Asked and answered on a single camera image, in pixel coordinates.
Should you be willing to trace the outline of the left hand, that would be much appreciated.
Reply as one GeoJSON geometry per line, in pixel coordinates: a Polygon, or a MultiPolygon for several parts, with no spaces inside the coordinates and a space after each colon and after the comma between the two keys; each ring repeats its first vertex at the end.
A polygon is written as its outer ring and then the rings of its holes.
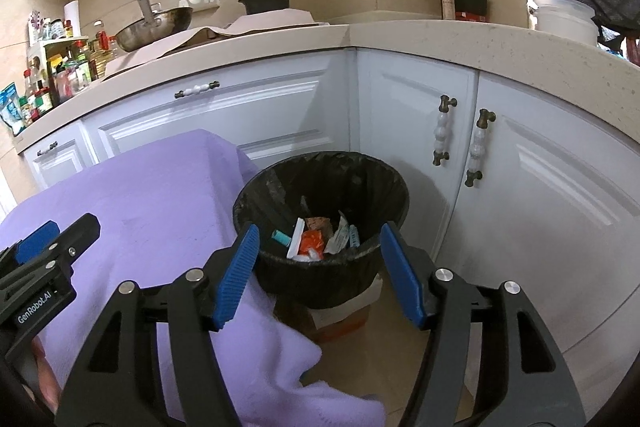
{"type": "Polygon", "coordinates": [[[62,388],[58,383],[58,379],[51,365],[47,361],[46,351],[44,351],[42,342],[38,337],[32,340],[32,354],[36,361],[38,386],[42,399],[44,403],[47,404],[47,407],[53,413],[56,413],[60,405],[62,388]]]}

